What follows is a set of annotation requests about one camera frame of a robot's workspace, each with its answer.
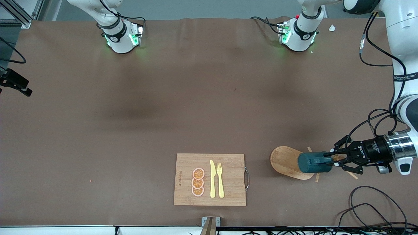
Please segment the dark teal mug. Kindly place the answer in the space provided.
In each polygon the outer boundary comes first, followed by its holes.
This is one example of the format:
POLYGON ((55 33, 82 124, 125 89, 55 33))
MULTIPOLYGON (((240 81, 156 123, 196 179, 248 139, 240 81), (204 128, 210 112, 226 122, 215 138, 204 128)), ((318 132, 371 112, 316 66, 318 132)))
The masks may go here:
POLYGON ((333 167, 333 159, 324 156, 327 152, 301 153, 297 158, 297 166, 302 173, 327 173, 333 167))

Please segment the wooden mug rack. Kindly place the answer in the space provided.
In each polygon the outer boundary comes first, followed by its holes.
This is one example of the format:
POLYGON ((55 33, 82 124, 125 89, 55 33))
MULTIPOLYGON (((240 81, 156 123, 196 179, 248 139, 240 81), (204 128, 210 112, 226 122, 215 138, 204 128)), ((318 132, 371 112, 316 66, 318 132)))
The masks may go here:
POLYGON ((280 175, 296 180, 309 180, 314 177, 318 183, 320 173, 302 173, 297 165, 297 159, 301 151, 288 146, 279 146, 270 155, 270 163, 273 169, 280 175))

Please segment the bamboo cutting board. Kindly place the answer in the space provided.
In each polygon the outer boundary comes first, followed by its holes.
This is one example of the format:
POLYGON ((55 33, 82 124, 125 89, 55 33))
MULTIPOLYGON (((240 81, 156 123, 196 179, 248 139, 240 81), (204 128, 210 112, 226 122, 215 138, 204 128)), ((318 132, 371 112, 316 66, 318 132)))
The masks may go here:
POLYGON ((176 206, 245 206, 245 155, 244 154, 204 154, 179 153, 176 158, 176 180, 174 200, 176 206), (221 163, 223 173, 224 198, 218 196, 218 175, 215 176, 215 198, 210 197, 211 168, 210 160, 215 167, 221 163), (196 168, 205 170, 204 194, 196 197, 192 194, 192 172, 196 168))

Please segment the yellow plastic fork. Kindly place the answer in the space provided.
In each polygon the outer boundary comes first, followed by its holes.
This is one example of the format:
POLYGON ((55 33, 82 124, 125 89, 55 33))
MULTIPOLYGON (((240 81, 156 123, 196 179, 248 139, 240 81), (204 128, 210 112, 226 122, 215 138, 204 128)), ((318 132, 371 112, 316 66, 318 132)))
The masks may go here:
POLYGON ((218 175, 218 196, 221 199, 223 199, 225 197, 225 193, 224 193, 223 180, 222 180, 223 169, 222 169, 221 163, 217 163, 216 171, 218 175))

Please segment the yellow plastic knife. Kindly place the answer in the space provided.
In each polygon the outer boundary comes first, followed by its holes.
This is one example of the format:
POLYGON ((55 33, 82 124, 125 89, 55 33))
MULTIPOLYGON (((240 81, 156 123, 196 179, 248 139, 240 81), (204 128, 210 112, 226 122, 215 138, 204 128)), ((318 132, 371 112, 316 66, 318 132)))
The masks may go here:
POLYGON ((211 168, 211 184, 210 184, 210 197, 213 199, 216 196, 216 189, 215 189, 215 176, 216 176, 216 167, 213 160, 210 160, 210 168, 211 168))

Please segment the aluminium frame profile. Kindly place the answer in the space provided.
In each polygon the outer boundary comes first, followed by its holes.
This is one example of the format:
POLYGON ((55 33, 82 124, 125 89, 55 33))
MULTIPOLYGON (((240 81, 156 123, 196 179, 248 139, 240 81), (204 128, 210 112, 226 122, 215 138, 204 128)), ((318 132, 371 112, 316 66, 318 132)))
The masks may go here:
POLYGON ((29 29, 38 20, 45 0, 0 0, 0 25, 29 29))

